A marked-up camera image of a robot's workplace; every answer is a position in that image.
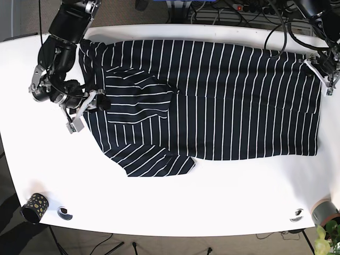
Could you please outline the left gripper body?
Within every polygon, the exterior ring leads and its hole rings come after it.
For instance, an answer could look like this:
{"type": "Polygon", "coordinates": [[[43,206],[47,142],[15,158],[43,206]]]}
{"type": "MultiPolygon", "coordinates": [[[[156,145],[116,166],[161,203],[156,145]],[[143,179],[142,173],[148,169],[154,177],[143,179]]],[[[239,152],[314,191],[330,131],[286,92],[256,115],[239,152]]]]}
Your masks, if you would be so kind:
{"type": "Polygon", "coordinates": [[[321,92],[324,96],[332,96],[339,83],[339,52],[318,51],[310,54],[304,64],[321,82],[321,92]]]}

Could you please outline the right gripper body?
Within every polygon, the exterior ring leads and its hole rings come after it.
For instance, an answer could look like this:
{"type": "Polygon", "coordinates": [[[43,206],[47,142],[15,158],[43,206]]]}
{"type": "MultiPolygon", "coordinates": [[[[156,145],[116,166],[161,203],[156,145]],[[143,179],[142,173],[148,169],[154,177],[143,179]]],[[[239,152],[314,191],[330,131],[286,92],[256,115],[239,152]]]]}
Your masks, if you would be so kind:
{"type": "Polygon", "coordinates": [[[105,94],[105,90],[90,90],[89,93],[85,93],[85,98],[80,99],[80,102],[75,108],[67,107],[65,103],[60,105],[60,108],[67,119],[66,127],[71,134],[80,132],[84,128],[84,124],[81,121],[81,116],[84,114],[84,112],[95,110],[95,97],[97,94],[105,94]]]}

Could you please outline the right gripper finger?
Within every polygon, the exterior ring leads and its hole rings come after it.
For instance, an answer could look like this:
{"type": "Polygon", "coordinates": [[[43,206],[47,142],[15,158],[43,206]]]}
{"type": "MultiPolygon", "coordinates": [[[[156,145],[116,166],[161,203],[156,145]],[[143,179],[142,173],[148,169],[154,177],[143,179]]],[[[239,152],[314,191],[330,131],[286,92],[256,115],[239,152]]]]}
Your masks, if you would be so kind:
{"type": "Polygon", "coordinates": [[[105,94],[97,94],[95,111],[107,111],[111,108],[111,100],[105,94]]]}

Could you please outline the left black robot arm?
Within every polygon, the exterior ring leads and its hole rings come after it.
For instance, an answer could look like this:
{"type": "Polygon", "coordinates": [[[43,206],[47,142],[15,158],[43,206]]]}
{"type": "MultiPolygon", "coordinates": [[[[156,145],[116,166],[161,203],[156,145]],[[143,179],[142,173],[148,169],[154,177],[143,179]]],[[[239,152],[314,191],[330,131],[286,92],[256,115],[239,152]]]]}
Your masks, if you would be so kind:
{"type": "Polygon", "coordinates": [[[324,40],[328,50],[318,49],[319,69],[328,76],[328,81],[322,75],[320,81],[324,84],[325,95],[331,96],[339,81],[339,15],[336,14],[330,1],[295,1],[302,15],[313,26],[315,34],[324,40]]]}

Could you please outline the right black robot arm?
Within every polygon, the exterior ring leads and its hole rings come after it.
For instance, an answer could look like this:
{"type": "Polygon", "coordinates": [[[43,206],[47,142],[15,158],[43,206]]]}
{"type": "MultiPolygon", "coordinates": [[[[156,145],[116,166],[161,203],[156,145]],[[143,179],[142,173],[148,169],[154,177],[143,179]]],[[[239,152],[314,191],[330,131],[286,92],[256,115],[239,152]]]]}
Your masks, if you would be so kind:
{"type": "Polygon", "coordinates": [[[32,77],[29,93],[37,102],[50,100],[59,105],[67,118],[70,133],[80,132],[84,112],[109,109],[104,89],[90,74],[85,84],[67,81],[66,74],[75,63],[78,44],[84,38],[100,7],[100,1],[62,1],[48,30],[49,36],[41,42],[38,64],[32,77]]]}

